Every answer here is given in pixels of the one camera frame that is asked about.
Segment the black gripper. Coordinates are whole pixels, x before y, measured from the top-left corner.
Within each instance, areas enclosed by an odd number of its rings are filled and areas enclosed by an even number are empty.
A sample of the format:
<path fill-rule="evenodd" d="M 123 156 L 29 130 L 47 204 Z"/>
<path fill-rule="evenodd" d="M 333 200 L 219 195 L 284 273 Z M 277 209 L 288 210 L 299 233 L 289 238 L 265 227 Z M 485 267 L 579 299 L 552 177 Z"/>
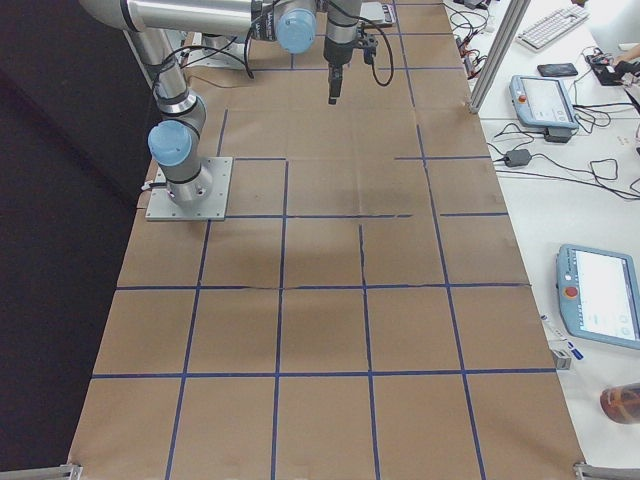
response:
<path fill-rule="evenodd" d="M 339 43 L 331 38 L 324 39 L 323 56 L 329 66 L 329 104 L 336 104 L 341 96 L 343 66 L 351 61 L 353 50 L 356 49 L 357 46 L 358 41 L 356 39 L 347 43 Z"/>

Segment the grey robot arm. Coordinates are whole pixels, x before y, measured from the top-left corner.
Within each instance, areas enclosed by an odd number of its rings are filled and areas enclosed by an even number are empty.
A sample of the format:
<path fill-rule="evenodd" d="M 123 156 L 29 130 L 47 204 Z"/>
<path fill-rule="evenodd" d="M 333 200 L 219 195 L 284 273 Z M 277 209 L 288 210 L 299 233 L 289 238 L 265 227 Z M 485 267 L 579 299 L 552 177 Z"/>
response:
<path fill-rule="evenodd" d="M 81 5 L 101 23 L 129 34 L 163 116 L 149 134 L 149 148 L 166 178 L 169 199 L 178 205 L 204 199 L 213 177 L 197 158 L 205 104 L 189 88 L 167 32 L 276 41 L 297 54 L 313 43 L 316 14 L 326 10 L 320 1 L 83 1 Z"/>
<path fill-rule="evenodd" d="M 237 26 L 225 20 L 220 26 L 207 25 L 192 30 L 241 43 L 242 64 L 252 76 L 248 61 L 251 40 L 277 42 L 285 51 L 301 54 L 314 42 L 316 15 L 324 13 L 323 56 L 328 65 L 328 103 L 334 105 L 341 96 L 344 66 L 358 47 L 361 5 L 360 1 L 251 1 Z"/>

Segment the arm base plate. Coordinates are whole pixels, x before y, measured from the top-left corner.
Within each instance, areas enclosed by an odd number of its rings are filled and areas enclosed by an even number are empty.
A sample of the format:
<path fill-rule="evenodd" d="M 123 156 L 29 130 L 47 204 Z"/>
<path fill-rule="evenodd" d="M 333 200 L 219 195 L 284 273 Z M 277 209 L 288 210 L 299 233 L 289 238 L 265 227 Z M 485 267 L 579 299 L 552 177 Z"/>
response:
<path fill-rule="evenodd" d="M 168 182 L 158 170 L 150 189 L 148 221 L 224 221 L 232 177 L 232 157 L 201 157 L 199 176 L 186 184 Z"/>

